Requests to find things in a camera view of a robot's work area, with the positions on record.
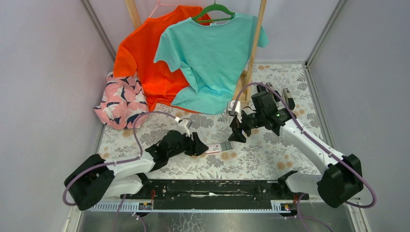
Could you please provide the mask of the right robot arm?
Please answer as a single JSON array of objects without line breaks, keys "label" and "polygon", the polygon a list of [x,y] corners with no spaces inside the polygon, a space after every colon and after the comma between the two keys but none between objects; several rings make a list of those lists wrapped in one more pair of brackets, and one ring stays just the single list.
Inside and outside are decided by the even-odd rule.
[{"label": "right robot arm", "polygon": [[346,203],[363,190],[360,160],[343,155],[311,133],[292,112],[278,109],[271,93],[261,91],[252,96],[254,112],[247,114],[239,103],[230,101],[227,113],[233,116],[229,141],[245,143],[252,129],[265,128],[286,140],[305,155],[319,170],[319,174],[290,171],[278,179],[277,192],[289,199],[295,193],[320,196],[332,208]]}]

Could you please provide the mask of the red staple box sleeve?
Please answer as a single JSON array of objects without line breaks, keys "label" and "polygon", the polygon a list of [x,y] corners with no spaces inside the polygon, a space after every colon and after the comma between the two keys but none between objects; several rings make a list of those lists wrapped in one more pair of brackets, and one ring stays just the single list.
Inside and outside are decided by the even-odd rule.
[{"label": "red staple box sleeve", "polygon": [[221,152],[221,145],[216,144],[216,145],[209,145],[208,150],[205,152],[206,154],[214,154],[214,153],[219,153]]}]

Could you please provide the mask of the beige and black stapler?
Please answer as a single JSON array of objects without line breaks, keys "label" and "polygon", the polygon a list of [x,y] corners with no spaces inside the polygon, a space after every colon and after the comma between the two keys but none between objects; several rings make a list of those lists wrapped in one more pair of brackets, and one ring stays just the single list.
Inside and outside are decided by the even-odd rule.
[{"label": "beige and black stapler", "polygon": [[270,87],[275,93],[277,93],[278,95],[280,95],[280,92],[278,91],[278,89],[271,83],[271,82],[267,82],[266,85],[268,87]]}]

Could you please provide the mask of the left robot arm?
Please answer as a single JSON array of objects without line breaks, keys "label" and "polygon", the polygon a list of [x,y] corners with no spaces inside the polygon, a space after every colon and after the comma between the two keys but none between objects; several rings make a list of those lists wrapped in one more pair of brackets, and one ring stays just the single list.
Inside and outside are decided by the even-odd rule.
[{"label": "left robot arm", "polygon": [[146,173],[162,168],[176,155],[199,156],[208,149],[197,133],[187,135],[170,130],[136,158],[109,161],[98,154],[88,157],[66,178],[63,194],[70,194],[73,204],[81,211],[102,199],[124,194],[143,199],[150,192]]}]

